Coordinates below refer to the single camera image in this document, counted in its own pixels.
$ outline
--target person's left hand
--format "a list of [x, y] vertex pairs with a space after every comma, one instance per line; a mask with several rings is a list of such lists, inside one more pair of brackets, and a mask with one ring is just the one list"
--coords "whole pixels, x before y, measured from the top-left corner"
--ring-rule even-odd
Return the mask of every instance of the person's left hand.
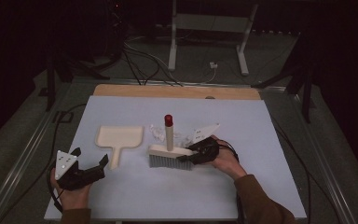
[[61, 194], [59, 199], [61, 201], [63, 210], [88, 208], [91, 184], [85, 186], [82, 189], [65, 190], [60, 188], [54, 176], [55, 168], [51, 170], [50, 182], [51, 185], [57, 190], [57, 193], [59, 195]]

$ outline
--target black cable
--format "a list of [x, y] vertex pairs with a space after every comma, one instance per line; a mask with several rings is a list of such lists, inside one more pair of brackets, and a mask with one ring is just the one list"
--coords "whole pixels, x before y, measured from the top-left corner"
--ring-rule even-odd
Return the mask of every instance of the black cable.
[[233, 147], [230, 143], [228, 143], [228, 142], [225, 141], [225, 140], [221, 140], [221, 139], [219, 139], [219, 141], [222, 141], [222, 142], [228, 144], [228, 146], [220, 145], [220, 144], [219, 144], [219, 146], [229, 149], [229, 150], [232, 152], [232, 154], [234, 154], [235, 159], [236, 159], [237, 161], [240, 161], [240, 158], [238, 157], [237, 152], [235, 151], [234, 147]]
[[135, 68], [135, 70], [138, 72], [139, 76], [142, 79], [142, 80], [139, 79], [139, 81], [141, 81], [142, 85], [144, 85], [144, 81], [147, 78], [147, 74], [142, 72], [141, 69], [139, 68], [138, 64], [136, 64], [130, 57], [129, 57], [129, 61], [127, 59], [123, 59], [123, 61], [126, 63], [130, 63], [131, 66], [133, 66], [133, 68]]
[[[141, 75], [141, 77], [143, 77], [145, 80], [142, 82], [142, 85], [146, 85], [146, 83], [147, 83], [147, 81], [151, 78], [151, 77], [153, 77], [158, 71], [159, 71], [159, 68], [158, 68], [158, 70], [153, 74], [153, 75], [151, 75], [151, 76], [149, 76], [149, 75], [147, 75], [147, 74], [145, 74], [140, 68], [139, 68], [139, 66], [138, 66], [138, 64], [136, 64], [135, 62], [133, 62], [133, 61], [130, 61], [130, 62], [128, 62], [127, 60], [125, 60], [125, 59], [122, 59], [124, 62], [127, 62], [127, 63], [130, 63], [130, 64], [132, 64], [135, 68], [136, 68], [136, 70], [138, 71], [138, 73]], [[166, 83], [166, 84], [168, 84], [168, 85], [171, 85], [172, 86], [172, 84], [171, 83], [168, 83], [167, 81], [165, 81], [165, 80], [161, 80], [162, 82], [164, 82], [164, 83]]]
[[67, 111], [63, 111], [62, 114], [60, 115], [60, 117], [57, 120], [55, 129], [54, 129], [54, 135], [53, 135], [53, 140], [52, 140], [52, 144], [51, 144], [51, 150], [50, 150], [50, 155], [48, 157], [48, 162], [46, 163], [45, 167], [43, 168], [42, 172], [40, 172], [40, 174], [37, 176], [37, 178], [32, 182], [32, 184], [20, 195], [20, 197], [6, 210], [6, 212], [0, 217], [0, 223], [5, 219], [5, 217], [9, 214], [9, 212], [22, 200], [22, 198], [31, 190], [31, 188], [34, 187], [34, 185], [37, 183], [37, 181], [40, 179], [40, 177], [46, 172], [46, 170], [49, 168], [53, 155], [54, 155], [54, 149], [55, 149], [55, 143], [56, 143], [56, 139], [57, 139], [57, 132], [58, 132], [58, 128], [60, 126], [60, 123], [62, 121], [62, 119], [68, 114], [70, 113], [72, 110], [81, 107], [81, 106], [85, 106], [86, 104], [82, 104], [82, 105], [75, 105], [73, 107], [71, 107], [69, 110]]
[[283, 56], [283, 54], [290, 49], [291, 46], [293, 46], [296, 43], [296, 39], [293, 40], [292, 42], [290, 42], [290, 44], [284, 48], [284, 50], [277, 56], [273, 57], [272, 59], [268, 60], [266, 63], [263, 64], [263, 66], [261, 66], [261, 68], [259, 68], [253, 78], [252, 81], [250, 81], [250, 83], [253, 83], [251, 85], [256, 85], [257, 83], [255, 83], [255, 81], [257, 80], [258, 76], [260, 75], [260, 72], [267, 67], [267, 65], [269, 65], [270, 63], [274, 62], [275, 60], [281, 58]]
[[132, 69], [132, 65], [131, 65], [131, 63], [130, 63], [131, 60], [129, 59], [129, 56], [127, 55], [127, 52], [123, 50], [123, 54], [124, 54], [124, 56], [125, 56], [126, 59], [127, 59], [127, 63], [128, 63], [128, 65], [129, 65], [129, 67], [130, 67], [130, 70], [132, 71], [133, 76], [134, 76], [135, 79], [138, 81], [138, 84], [139, 84], [140, 86], [142, 86], [141, 81], [139, 80], [139, 78], [136, 76], [135, 72], [134, 72], [133, 69]]
[[324, 195], [324, 197], [326, 198], [326, 200], [330, 203], [331, 207], [333, 208], [333, 211], [337, 217], [337, 221], [338, 224], [341, 223], [339, 216], [338, 216], [338, 212], [336, 207], [334, 206], [333, 202], [331, 202], [330, 198], [328, 197], [327, 193], [324, 191], [324, 189], [322, 188], [322, 186], [318, 183], [318, 181], [316, 180], [316, 178], [310, 173], [310, 171], [308, 170], [305, 162], [301, 159], [301, 157], [298, 155], [295, 147], [293, 146], [292, 142], [290, 141], [289, 137], [287, 136], [286, 132], [283, 130], [282, 126], [279, 124], [279, 122], [272, 117], [273, 121], [276, 123], [276, 125], [278, 126], [278, 128], [280, 130], [278, 130], [276, 127], [275, 131], [285, 140], [285, 142], [289, 145], [289, 147], [292, 149], [292, 151], [295, 153], [297, 159], [299, 160], [299, 162], [301, 163], [304, 171], [307, 174], [307, 180], [308, 180], [308, 186], [309, 186], [309, 192], [308, 192], [308, 196], [309, 196], [309, 223], [310, 223], [310, 178], [314, 181], [314, 183], [316, 184], [316, 186], [320, 189], [320, 191], [322, 192], [322, 194]]
[[137, 52], [140, 54], [140, 56], [144, 56], [150, 60], [153, 60], [160, 68], [161, 68], [161, 71], [164, 73], [164, 75], [170, 80], [170, 81], [173, 81], [175, 84], [179, 85], [179, 86], [183, 86], [182, 84], [180, 84], [179, 82], [177, 82], [174, 78], [168, 76], [168, 74], [165, 72], [165, 69], [161, 66], [161, 64], [158, 62], [158, 60], [156, 59], [156, 57], [154, 57], [153, 55], [151, 54], [148, 54], [146, 52], [142, 52], [138, 49], [132, 49], [132, 48], [126, 48], [124, 47], [124, 49], [127, 49], [127, 50], [132, 50], [134, 52]]
[[51, 165], [48, 167], [47, 173], [46, 173], [46, 182], [48, 183], [48, 192], [50, 193], [50, 196], [52, 198], [52, 200], [54, 201], [54, 206], [62, 213], [63, 209], [62, 209], [62, 205], [60, 203], [60, 201], [58, 201], [59, 197], [56, 197], [54, 195], [54, 188], [51, 185], [51, 170], [55, 167], [55, 163], [56, 160], [54, 160], [54, 162], [51, 163]]
[[56, 199], [59, 199], [61, 197], [61, 195], [63, 194], [63, 192], [65, 191], [65, 189], [61, 190], [61, 192], [58, 194], [58, 196], [56, 197]]
[[[133, 61], [131, 61], [130, 63], [131, 63], [133, 66], [135, 66], [135, 68], [136, 68], [137, 70], [139, 70], [138, 72], [140, 72], [141, 74], [143, 74], [143, 76], [147, 77], [147, 74], [145, 74], [144, 72], [142, 72], [136, 63], [134, 63]], [[163, 79], [161, 79], [161, 78], [154, 78], [154, 79], [157, 80], [157, 81], [164, 82], [164, 83], [167, 84], [167, 85], [173, 86], [173, 84], [171, 84], [171, 83], [169, 83], [168, 81], [163, 80]]]
[[[138, 56], [144, 57], [144, 55], [142, 55], [142, 54], [140, 54], [140, 53], [137, 53], [137, 52], [129, 52], [129, 51], [126, 51], [126, 52], [129, 53], [129, 54], [133, 54], [133, 55], [138, 55]], [[153, 77], [159, 72], [159, 69], [160, 69], [160, 67], [161, 67], [161, 66], [158, 64], [158, 62], [157, 62], [157, 60], [156, 60], [155, 58], [153, 58], [153, 57], [146, 57], [146, 59], [149, 59], [149, 60], [155, 62], [156, 65], [157, 65], [157, 69], [156, 69], [156, 71], [155, 71], [152, 75], [146, 76], [146, 79], [145, 79], [145, 81], [144, 81], [144, 85], [146, 85], [147, 81], [148, 81], [149, 79], [153, 78]], [[139, 69], [138, 65], [136, 65], [136, 68], [137, 68], [137, 70], [139, 70], [139, 72], [142, 72], [142, 71]]]

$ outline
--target white paper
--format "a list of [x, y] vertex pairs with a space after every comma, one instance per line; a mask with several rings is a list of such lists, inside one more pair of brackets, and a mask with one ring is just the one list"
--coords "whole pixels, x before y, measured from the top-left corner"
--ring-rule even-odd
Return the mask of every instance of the white paper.
[[[171, 114], [175, 132], [192, 134], [199, 127], [220, 123], [214, 133], [236, 149], [241, 164], [255, 175], [267, 195], [306, 217], [295, 182], [271, 123], [264, 101], [204, 100], [91, 96], [73, 141], [80, 147], [80, 169], [96, 166], [111, 152], [95, 145], [102, 125], [163, 126]], [[209, 165], [192, 171], [149, 168], [147, 148], [158, 141], [149, 131], [136, 149], [123, 149], [117, 169], [93, 184], [91, 217], [110, 220], [228, 220], [237, 218], [233, 181]], [[61, 214], [52, 202], [46, 219]]]

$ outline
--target metal frame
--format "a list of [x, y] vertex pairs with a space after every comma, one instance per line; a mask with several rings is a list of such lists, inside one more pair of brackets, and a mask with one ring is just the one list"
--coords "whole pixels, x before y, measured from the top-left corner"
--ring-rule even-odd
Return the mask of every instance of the metal frame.
[[27, 146], [20, 154], [19, 158], [17, 159], [16, 163], [12, 166], [11, 170], [7, 174], [7, 177], [0, 188], [0, 216], [3, 215], [5, 208], [7, 207], [7, 203], [10, 200], [15, 188], [19, 184], [23, 173], [28, 167], [31, 159], [33, 158], [47, 128], [48, 125], [54, 118], [55, 113], [62, 101], [63, 97], [69, 90], [69, 84], [62, 83], [60, 90], [58, 92], [57, 102], [52, 105], [49, 112], [47, 112], [39, 124], [37, 125], [34, 134], [31, 136], [30, 140], [28, 141]]
[[[186, 15], [186, 14], [178, 14], [176, 12], [176, 0], [172, 0], [172, 35], [171, 35], [171, 48], [170, 48], [170, 58], [168, 60], [168, 70], [174, 71], [176, 67], [176, 29], [192, 29], [192, 30], [211, 30], [211, 31], [225, 31], [225, 32], [235, 32], [242, 33], [243, 39], [240, 45], [236, 47], [238, 61], [240, 63], [241, 74], [243, 76], [249, 75], [249, 69], [246, 64], [246, 59], [244, 55], [244, 50], [246, 43], [249, 38], [249, 34], [252, 31], [253, 21], [255, 19], [255, 13], [257, 12], [258, 5], [252, 5], [252, 11], [249, 18], [234, 18], [234, 17], [215, 17], [215, 16], [203, 16], [203, 15]], [[191, 21], [191, 19], [198, 19], [201, 21], [207, 21], [212, 18], [212, 26], [210, 28], [201, 28], [201, 24], [195, 20], [192, 20], [191, 23], [183, 23], [180, 20]], [[215, 25], [216, 20], [219, 20], [222, 25]], [[237, 21], [242, 23], [240, 26], [236, 26], [233, 21]]]
[[296, 111], [297, 117], [302, 125], [303, 130], [305, 131], [307, 138], [310, 140], [312, 152], [314, 152], [316, 162], [318, 162], [318, 167], [320, 168], [322, 176], [324, 177], [324, 181], [326, 182], [326, 185], [329, 189], [330, 196], [335, 204], [335, 207], [338, 212], [338, 217], [341, 223], [357, 223], [351, 209], [348, 206], [341, 187], [338, 184], [336, 178], [334, 177], [330, 165], [328, 164], [327, 158], [324, 155], [322, 147], [319, 145], [314, 133], [310, 130], [308, 124], [305, 122], [302, 116], [301, 109], [299, 108], [299, 106], [301, 105], [301, 101], [298, 95], [293, 95], [293, 97], [291, 98], [291, 102], [294, 110]]

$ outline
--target metal stand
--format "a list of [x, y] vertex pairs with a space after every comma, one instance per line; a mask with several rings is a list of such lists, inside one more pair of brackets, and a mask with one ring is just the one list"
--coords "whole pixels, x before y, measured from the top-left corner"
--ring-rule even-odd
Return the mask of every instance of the metal stand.
[[234, 18], [223, 16], [206, 16], [206, 15], [190, 15], [179, 14], [176, 12], [176, 0], [172, 0], [172, 36], [170, 59], [168, 61], [168, 69], [175, 70], [176, 64], [176, 29], [206, 30], [206, 31], [223, 31], [243, 33], [243, 39], [240, 45], [236, 47], [238, 61], [240, 63], [241, 74], [249, 75], [248, 66], [243, 54], [249, 34], [252, 31], [252, 25], [257, 12], [258, 5], [252, 5], [252, 11], [249, 18]]

